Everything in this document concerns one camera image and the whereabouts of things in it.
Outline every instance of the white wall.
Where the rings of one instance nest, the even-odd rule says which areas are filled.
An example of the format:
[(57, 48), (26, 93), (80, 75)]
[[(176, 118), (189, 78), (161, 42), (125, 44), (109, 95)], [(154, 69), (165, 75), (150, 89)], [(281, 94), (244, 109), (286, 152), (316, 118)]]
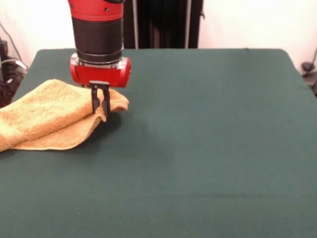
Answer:
[(317, 47), (317, 0), (204, 0), (200, 48), (279, 48), (300, 70)]
[[(317, 47), (317, 0), (204, 0), (200, 48), (282, 48), (300, 69)], [(0, 22), (26, 64), (39, 49), (74, 47), (67, 0), (0, 0)], [(0, 36), (7, 39), (0, 29)], [(10, 54), (16, 56), (13, 48)]]

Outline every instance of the orange towel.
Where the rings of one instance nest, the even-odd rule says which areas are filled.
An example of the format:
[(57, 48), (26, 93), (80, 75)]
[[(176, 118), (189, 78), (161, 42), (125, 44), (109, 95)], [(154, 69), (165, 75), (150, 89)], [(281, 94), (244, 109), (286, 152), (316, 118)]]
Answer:
[[(110, 89), (112, 112), (128, 110), (129, 101)], [(57, 79), (44, 82), (24, 97), (0, 109), (0, 152), (68, 150), (84, 142), (102, 122), (102, 108), (93, 114), (91, 90)]]

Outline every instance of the table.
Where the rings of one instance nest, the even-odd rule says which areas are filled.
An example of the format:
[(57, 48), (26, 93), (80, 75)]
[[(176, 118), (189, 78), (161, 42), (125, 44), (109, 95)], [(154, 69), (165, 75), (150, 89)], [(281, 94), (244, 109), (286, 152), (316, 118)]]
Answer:
[[(73, 52), (39, 51), (15, 100), (72, 83)], [(286, 52), (124, 55), (129, 111), (73, 150), (0, 154), (1, 237), (317, 237), (317, 101)]]

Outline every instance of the black cylindrical joint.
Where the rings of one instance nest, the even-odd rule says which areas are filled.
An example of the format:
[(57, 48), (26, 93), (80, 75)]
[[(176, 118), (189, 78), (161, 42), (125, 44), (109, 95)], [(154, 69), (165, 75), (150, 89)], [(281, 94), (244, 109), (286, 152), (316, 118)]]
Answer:
[(121, 59), (123, 18), (93, 22), (72, 18), (78, 57), (91, 64), (111, 64)]

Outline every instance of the black curtain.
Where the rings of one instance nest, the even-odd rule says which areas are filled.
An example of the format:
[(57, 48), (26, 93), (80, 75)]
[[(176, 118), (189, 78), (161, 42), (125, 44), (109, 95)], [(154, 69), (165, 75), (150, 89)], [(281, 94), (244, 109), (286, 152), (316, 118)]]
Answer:
[[(138, 47), (185, 48), (187, 0), (136, 0)], [(191, 1), (189, 48), (198, 47), (203, 0)], [(124, 47), (135, 48), (133, 0), (124, 6)]]

